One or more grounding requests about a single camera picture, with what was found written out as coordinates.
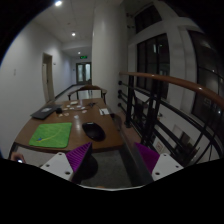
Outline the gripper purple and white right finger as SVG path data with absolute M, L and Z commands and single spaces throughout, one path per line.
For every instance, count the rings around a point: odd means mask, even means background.
M 182 169 L 182 166 L 169 154 L 158 154 L 140 143 L 135 144 L 134 158 L 137 160 L 143 177 L 150 178 L 153 181 Z

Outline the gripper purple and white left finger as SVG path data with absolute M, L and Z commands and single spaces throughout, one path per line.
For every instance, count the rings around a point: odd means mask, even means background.
M 71 181 L 91 153 L 92 143 L 89 142 L 67 153 L 57 153 L 49 161 L 42 165 L 41 168 L 51 174 Z

